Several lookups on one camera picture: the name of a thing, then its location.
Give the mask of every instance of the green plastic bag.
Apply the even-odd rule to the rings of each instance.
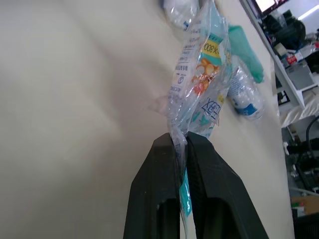
[[[251,49],[246,34],[241,26],[229,25],[231,54],[239,56],[246,64],[256,83],[264,81],[264,69],[255,52]]]

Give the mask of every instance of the transparent plastic packaging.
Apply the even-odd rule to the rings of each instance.
[[[188,131],[210,136],[230,87],[232,72],[228,24],[207,0],[189,25],[175,67],[166,109],[179,165],[181,215],[187,236],[191,201],[186,159]]]
[[[233,73],[228,91],[236,112],[249,120],[259,119],[264,112],[264,100],[254,78],[238,56],[232,56]]]

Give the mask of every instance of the cable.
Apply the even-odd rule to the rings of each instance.
[[[312,191],[308,191],[308,190],[306,190],[306,189],[301,189],[301,188],[291,188],[291,187],[289,187],[289,189],[290,189],[290,190],[299,191],[299,192],[302,192],[302,193],[307,193],[307,194],[309,194],[309,195],[319,196],[319,194],[318,194],[318,193],[314,193],[314,192],[312,192]]]
[[[315,158],[315,154],[314,154],[314,151],[313,149],[311,148],[311,143],[310,143],[310,140],[309,140],[309,130],[311,128],[311,126],[313,125],[313,123],[319,119],[319,116],[317,116],[316,118],[314,118],[313,121],[310,122],[310,124],[308,125],[307,127],[307,130],[306,130],[306,141],[307,141],[307,144],[308,144],[308,148],[309,148],[309,151],[311,153],[311,156],[313,157],[313,159],[316,159]]]

